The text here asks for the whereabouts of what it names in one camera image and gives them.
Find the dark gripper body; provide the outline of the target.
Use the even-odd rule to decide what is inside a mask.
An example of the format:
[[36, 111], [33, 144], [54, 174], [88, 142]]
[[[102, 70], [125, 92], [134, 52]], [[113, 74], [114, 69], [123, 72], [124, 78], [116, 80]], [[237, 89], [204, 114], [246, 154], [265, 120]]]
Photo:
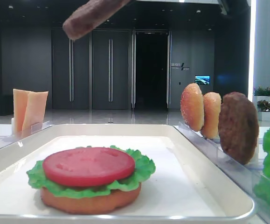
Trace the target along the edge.
[[222, 15], [232, 15], [232, 9], [229, 0], [218, 0]]

